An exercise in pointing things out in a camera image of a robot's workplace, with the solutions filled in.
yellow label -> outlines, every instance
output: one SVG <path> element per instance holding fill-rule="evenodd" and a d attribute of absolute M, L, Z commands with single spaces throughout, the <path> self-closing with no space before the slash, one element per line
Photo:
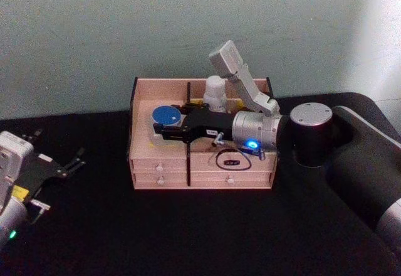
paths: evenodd
<path fill-rule="evenodd" d="M 24 201 L 24 198 L 28 195 L 28 193 L 29 193 L 29 190 L 27 190 L 23 187 L 20 187 L 17 185 L 14 185 L 14 187 L 13 187 L 13 196 L 15 196 L 21 202 Z"/>

white bottle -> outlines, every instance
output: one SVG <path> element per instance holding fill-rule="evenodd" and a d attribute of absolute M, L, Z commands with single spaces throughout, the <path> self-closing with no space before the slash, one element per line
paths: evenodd
<path fill-rule="evenodd" d="M 226 81 L 217 75 L 208 77 L 203 102 L 209 104 L 210 111 L 226 113 Z"/>

green led light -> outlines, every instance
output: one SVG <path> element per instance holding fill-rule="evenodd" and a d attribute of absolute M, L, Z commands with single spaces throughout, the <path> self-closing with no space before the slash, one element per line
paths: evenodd
<path fill-rule="evenodd" d="M 15 231 L 15 230 L 13 230 L 11 233 L 10 233 L 10 240 L 12 240 L 14 237 L 16 237 L 17 236 L 17 231 Z"/>

black table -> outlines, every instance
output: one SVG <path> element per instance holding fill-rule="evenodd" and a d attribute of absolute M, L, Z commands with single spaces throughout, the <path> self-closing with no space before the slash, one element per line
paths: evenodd
<path fill-rule="evenodd" d="M 400 141 L 369 98 L 338 93 L 279 99 L 346 105 Z M 1 275 L 393 275 L 398 261 L 326 185 L 319 169 L 282 158 L 272 191 L 134 191 L 126 162 L 128 112 L 0 121 L 35 145 L 87 165 L 48 183 L 51 205 L 0 253 Z"/>

wooden organizer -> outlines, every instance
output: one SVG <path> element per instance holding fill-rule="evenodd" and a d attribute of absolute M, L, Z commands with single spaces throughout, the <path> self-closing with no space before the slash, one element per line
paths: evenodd
<path fill-rule="evenodd" d="M 266 80 L 255 80 L 268 93 Z M 132 92 L 132 124 L 129 163 L 135 189 L 271 189 L 277 165 L 277 153 L 267 152 L 266 160 L 248 156 L 252 168 L 247 171 L 225 171 L 216 165 L 216 154 L 226 146 L 212 147 L 210 138 L 200 138 L 187 147 L 182 141 L 152 140 L 151 116 L 159 105 L 183 105 L 190 83 L 191 101 L 199 101 L 205 91 L 205 79 L 136 78 Z M 235 114 L 243 106 L 234 87 L 226 82 L 227 107 Z M 238 152 L 225 152 L 219 162 L 247 161 Z"/>

